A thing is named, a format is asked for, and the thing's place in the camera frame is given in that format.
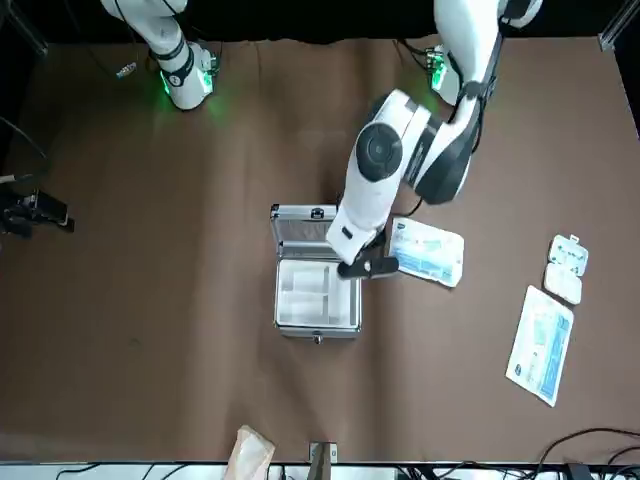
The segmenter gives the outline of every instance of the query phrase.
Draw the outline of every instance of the brown table surface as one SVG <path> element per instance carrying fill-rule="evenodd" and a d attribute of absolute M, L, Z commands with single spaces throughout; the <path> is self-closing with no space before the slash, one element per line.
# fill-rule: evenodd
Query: brown table surface
<path fill-rule="evenodd" d="M 96 49 L 114 72 L 133 56 Z M 84 50 L 51 49 L 21 125 L 50 151 L 45 189 L 77 231 L 3 239 L 3 458 L 224 460 L 246 423 L 287 461 L 314 439 L 343 461 L 534 461 L 580 428 L 640 428 L 640 144 L 595 39 L 505 43 L 461 196 L 415 217 L 465 238 L 457 288 L 367 283 L 353 342 L 274 329 L 269 207 L 336 198 L 380 94 L 430 103 L 401 55 L 388 40 L 225 44 L 217 95 L 183 113 L 156 74 L 111 81 Z M 14 142 L 9 163 L 33 158 Z M 397 208 L 414 202 L 403 191 Z M 558 232 L 590 259 L 550 408 L 505 368 Z M 629 442 L 595 434 L 550 458 Z"/>

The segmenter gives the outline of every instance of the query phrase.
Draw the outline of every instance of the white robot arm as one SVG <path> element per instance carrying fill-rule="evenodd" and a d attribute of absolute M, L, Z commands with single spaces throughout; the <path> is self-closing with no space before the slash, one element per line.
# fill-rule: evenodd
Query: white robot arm
<path fill-rule="evenodd" d="M 455 112 L 451 122 L 443 122 L 399 90 L 376 102 L 351 152 L 344 196 L 327 232 L 327 241 L 343 261 L 343 276 L 389 273 L 372 269 L 361 252 L 384 229 L 401 181 L 431 205 L 458 194 L 493 89 L 502 45 L 498 22 L 523 26 L 541 4 L 542 0 L 434 1 L 438 33 L 462 78 Z"/>
<path fill-rule="evenodd" d="M 112 16 L 140 34 L 162 69 L 165 86 L 176 107 L 197 107 L 213 90 L 214 58 L 196 43 L 187 42 L 175 13 L 187 0 L 101 0 Z"/>

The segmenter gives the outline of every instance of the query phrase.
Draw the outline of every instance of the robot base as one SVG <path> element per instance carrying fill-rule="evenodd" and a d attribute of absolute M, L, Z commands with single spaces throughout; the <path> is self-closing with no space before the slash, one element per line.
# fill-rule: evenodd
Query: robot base
<path fill-rule="evenodd" d="M 182 85 L 176 86 L 171 74 L 161 72 L 164 90 L 173 104 L 180 110 L 191 110 L 200 105 L 213 92 L 213 81 L 218 71 L 218 59 L 197 43 L 189 43 L 194 63 L 184 77 Z"/>

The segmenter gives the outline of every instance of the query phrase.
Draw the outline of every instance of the green led light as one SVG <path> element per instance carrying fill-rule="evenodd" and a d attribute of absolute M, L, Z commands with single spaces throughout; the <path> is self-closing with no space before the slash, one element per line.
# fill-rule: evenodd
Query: green led light
<path fill-rule="evenodd" d="M 438 68 L 431 75 L 431 88 L 436 92 L 440 90 L 444 82 L 444 76 L 447 73 L 447 66 L 444 63 L 440 63 Z"/>
<path fill-rule="evenodd" d="M 162 75 L 162 72 L 160 72 L 160 78 L 162 79 L 162 84 L 164 85 L 164 93 L 171 96 L 171 90 L 169 90 L 169 84 L 164 79 L 164 75 Z"/>
<path fill-rule="evenodd" d="M 203 73 L 201 70 L 196 70 L 198 74 L 198 79 L 202 84 L 204 91 L 206 93 L 211 93 L 213 91 L 213 82 L 211 81 L 211 74 L 209 72 Z"/>

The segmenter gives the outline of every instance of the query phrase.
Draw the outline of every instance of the black cable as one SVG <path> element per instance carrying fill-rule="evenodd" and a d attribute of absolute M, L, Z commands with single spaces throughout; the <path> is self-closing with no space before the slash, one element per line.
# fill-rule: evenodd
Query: black cable
<path fill-rule="evenodd" d="M 447 470 L 445 473 L 443 473 L 441 475 L 438 475 L 438 478 L 439 479 L 443 479 L 443 478 L 447 477 L 448 475 L 452 474 L 453 472 L 455 472 L 456 470 L 458 470 L 460 468 L 463 468 L 463 467 L 466 467 L 466 466 L 473 466 L 473 467 L 476 467 L 476 468 L 483 468 L 485 470 L 494 470 L 496 472 L 501 472 L 505 477 L 507 475 L 509 475 L 509 476 L 512 476 L 512 477 L 516 477 L 518 479 L 524 479 L 528 475 L 528 473 L 525 472 L 524 470 L 520 470 L 520 469 L 516 469 L 516 468 L 509 468 L 509 469 L 498 468 L 498 467 L 495 467 L 494 465 L 490 465 L 490 464 L 478 463 L 478 462 L 473 462 L 473 461 L 465 461 L 465 462 L 461 462 L 458 465 L 456 465 L 455 467 Z M 513 473 L 513 471 L 511 471 L 511 470 L 519 472 L 520 474 L 518 475 L 516 473 Z"/>
<path fill-rule="evenodd" d="M 155 463 L 152 463 L 151 465 L 149 465 L 149 469 L 147 470 L 147 473 L 144 474 L 144 477 L 142 477 L 142 480 L 147 480 L 147 477 L 151 473 L 151 470 L 153 470 L 153 467 L 155 467 Z"/>
<path fill-rule="evenodd" d="M 523 477 L 523 480 L 529 480 L 529 479 L 534 479 L 536 478 L 540 472 L 542 471 L 543 467 L 544 467 L 544 461 L 547 459 L 547 457 L 549 456 L 549 453 L 551 453 L 551 451 L 556 448 L 558 445 L 560 445 L 561 443 L 564 443 L 568 440 L 571 440 L 573 438 L 576 437 L 580 437 L 582 435 L 587 435 L 589 433 L 616 433 L 618 435 L 626 435 L 629 437 L 637 437 L 640 438 L 640 432 L 634 432 L 632 430 L 623 430 L 623 429 L 619 429 L 619 428 L 609 428 L 609 427 L 594 427 L 594 428 L 586 428 L 584 430 L 578 430 L 577 432 L 571 433 L 569 435 L 565 435 L 562 438 L 559 438 L 558 440 L 555 440 L 553 443 L 551 443 L 543 452 L 542 456 L 540 457 L 540 461 L 538 462 L 538 465 L 535 469 L 535 471 L 533 471 L 532 473 L 527 474 L 525 477 Z"/>
<path fill-rule="evenodd" d="M 0 116 L 0 121 L 2 121 L 5 125 L 7 125 L 9 128 L 11 128 L 14 132 L 20 134 L 22 136 L 22 138 L 24 138 L 29 143 L 29 145 L 31 145 L 33 147 L 33 149 L 36 152 L 38 152 L 38 155 L 40 155 L 42 157 L 42 159 L 45 161 L 44 166 L 42 167 L 42 169 L 40 169 L 39 172 L 36 172 L 36 173 L 23 173 L 21 175 L 13 175 L 13 180 L 8 180 L 8 181 L 1 182 L 1 183 L 23 182 L 25 180 L 31 180 L 33 178 L 39 177 L 39 176 L 44 175 L 45 173 L 47 173 L 49 171 L 49 168 L 50 168 L 51 164 L 49 162 L 49 157 L 47 157 L 47 154 L 44 153 L 44 150 L 29 135 L 27 135 L 17 125 L 13 124 L 9 120 L 7 120 L 6 118 L 1 117 L 1 116 Z"/>
<path fill-rule="evenodd" d="M 423 57 L 426 57 L 428 55 L 427 52 L 425 52 L 424 50 L 420 50 L 419 48 L 416 48 L 413 45 L 411 45 L 409 42 L 407 42 L 405 38 L 399 38 L 398 42 L 400 42 L 402 46 L 405 47 L 407 50 L 409 50 L 411 53 L 414 53 L 416 55 L 421 55 Z"/>
<path fill-rule="evenodd" d="M 114 0 L 114 2 L 116 4 L 116 8 L 118 9 L 118 13 L 122 17 L 122 21 L 127 26 L 127 31 L 129 32 L 131 43 L 133 44 L 133 50 L 136 53 L 136 66 L 137 66 L 140 64 L 140 55 L 138 54 L 138 47 L 137 47 L 138 42 L 136 41 L 136 34 L 133 32 L 133 27 L 131 26 L 131 24 L 127 21 L 127 17 L 124 16 L 124 12 L 122 11 L 122 8 L 120 8 L 120 1 Z"/>
<path fill-rule="evenodd" d="M 487 101 L 482 97 L 478 97 L 478 102 L 480 103 L 480 114 L 478 116 L 478 134 L 476 135 L 476 143 L 473 145 L 471 153 L 476 153 L 476 150 L 480 146 L 480 138 L 482 138 L 482 127 L 484 126 L 484 109 L 487 105 Z"/>
<path fill-rule="evenodd" d="M 613 454 L 611 456 L 611 458 L 609 459 L 609 461 L 607 462 L 607 465 L 611 465 L 613 464 L 613 462 L 616 461 L 616 459 L 622 455 L 624 455 L 625 453 L 628 452 L 633 452 L 634 450 L 640 450 L 640 445 L 636 445 L 633 447 L 627 447 L 627 448 L 623 448 L 622 450 L 620 450 L 619 452 L 616 452 L 615 454 Z"/>
<path fill-rule="evenodd" d="M 177 16 L 177 15 L 178 15 L 178 12 L 176 12 L 175 8 L 173 8 L 173 7 L 171 6 L 171 4 L 169 4 L 169 2 L 168 2 L 167 0 L 162 0 L 162 3 L 164 3 L 164 4 L 166 5 L 166 7 L 171 11 L 171 13 L 172 13 L 174 16 Z M 200 34 L 200 35 L 202 35 L 202 36 L 209 37 L 209 38 L 203 38 L 203 40 L 210 41 L 210 40 L 213 38 L 213 35 L 211 35 L 210 33 L 205 32 L 204 30 L 202 30 L 202 29 L 200 29 L 200 28 L 196 27 L 195 25 L 191 25 L 191 24 L 190 24 L 190 23 L 188 23 L 188 22 L 187 22 L 187 28 L 188 28 L 189 30 L 191 30 L 191 32 L 192 32 L 192 33 L 193 33 L 193 32 L 196 32 L 196 33 L 198 33 L 198 34 Z"/>
<path fill-rule="evenodd" d="M 420 208 L 420 206 L 422 206 L 422 202 L 424 200 L 422 199 L 422 197 L 420 197 L 420 199 L 418 200 L 418 203 L 416 203 L 415 207 L 413 207 L 411 210 L 409 210 L 406 213 L 401 213 L 401 212 L 391 212 L 391 216 L 392 217 L 411 217 L 414 213 L 416 213 L 418 211 L 418 209 Z"/>
<path fill-rule="evenodd" d="M 164 477 L 162 477 L 160 480 L 167 480 L 167 478 L 169 478 L 171 475 L 173 475 L 174 473 L 176 473 L 178 470 L 182 470 L 183 468 L 188 467 L 188 465 L 185 463 L 183 465 L 180 465 L 178 468 L 175 468 L 173 470 L 171 470 L 169 473 L 167 473 Z"/>
<path fill-rule="evenodd" d="M 60 470 L 58 472 L 58 474 L 56 475 L 56 480 L 60 480 L 60 477 L 64 474 L 72 474 L 72 473 L 82 473 L 82 472 L 88 472 L 89 470 L 93 470 L 94 468 L 99 467 L 100 465 L 102 465 L 101 463 L 92 463 L 91 465 L 84 467 L 84 468 L 78 468 L 76 470 L 74 469 L 68 469 L 68 470 Z"/>
<path fill-rule="evenodd" d="M 611 474 L 610 480 L 615 480 L 618 475 L 622 475 L 623 473 L 629 472 L 633 475 L 634 478 L 638 478 L 638 474 L 634 472 L 634 470 L 640 468 L 640 465 L 625 465 L 624 467 L 619 468 L 615 472 Z"/>
<path fill-rule="evenodd" d="M 73 13 L 73 10 L 71 9 L 71 6 L 69 5 L 69 0 L 62 0 L 62 3 L 64 4 L 64 8 L 67 10 L 67 15 L 69 15 L 69 20 L 71 20 L 71 23 L 73 24 L 73 28 L 75 29 L 76 33 L 80 37 L 82 46 L 87 50 L 87 53 L 93 59 L 94 63 L 108 77 L 115 76 L 113 73 L 109 71 L 107 67 L 104 66 L 104 64 L 100 61 L 98 56 L 95 54 L 95 52 L 89 45 L 89 42 L 87 42 L 86 37 L 82 33 L 82 29 L 80 28 L 80 24 L 78 23 L 78 19 L 76 18 L 75 14 Z"/>

